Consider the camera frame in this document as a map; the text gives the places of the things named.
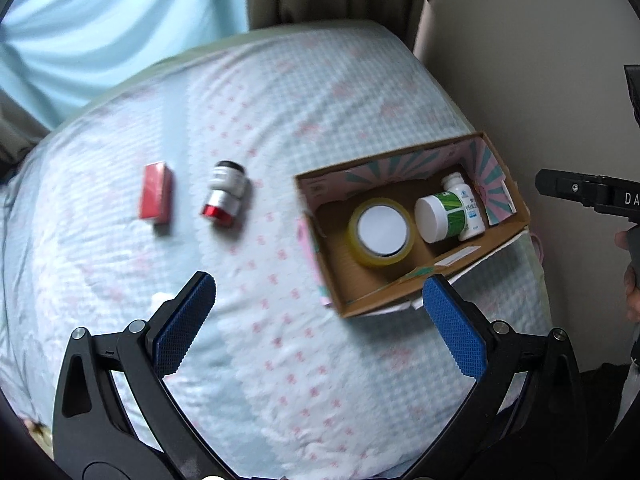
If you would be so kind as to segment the person's right hand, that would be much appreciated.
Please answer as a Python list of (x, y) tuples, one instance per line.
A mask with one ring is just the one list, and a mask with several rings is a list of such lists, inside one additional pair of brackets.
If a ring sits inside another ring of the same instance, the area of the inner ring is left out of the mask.
[[(629, 252), (627, 232), (618, 232), (615, 235), (615, 245)], [(640, 292), (636, 285), (636, 272), (630, 264), (624, 274), (624, 287), (626, 296), (627, 318), (631, 322), (638, 323), (640, 315)]]

